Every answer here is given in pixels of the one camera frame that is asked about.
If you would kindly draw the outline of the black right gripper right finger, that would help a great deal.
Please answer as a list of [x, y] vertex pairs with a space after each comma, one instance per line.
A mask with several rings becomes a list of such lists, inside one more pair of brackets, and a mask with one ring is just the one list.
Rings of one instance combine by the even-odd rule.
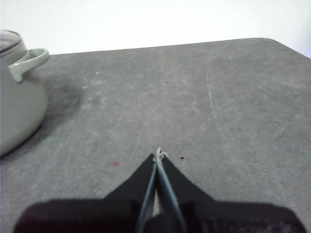
[[237, 233], [242, 226], [237, 205], [218, 202], [186, 178], [169, 160], [156, 151], [158, 193], [163, 212], [177, 233]]

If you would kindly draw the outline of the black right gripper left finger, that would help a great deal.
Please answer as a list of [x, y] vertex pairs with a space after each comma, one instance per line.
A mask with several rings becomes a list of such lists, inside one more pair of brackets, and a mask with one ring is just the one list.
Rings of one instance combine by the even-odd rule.
[[150, 154], [137, 170], [103, 199], [82, 200], [77, 233], [133, 233], [154, 170]]

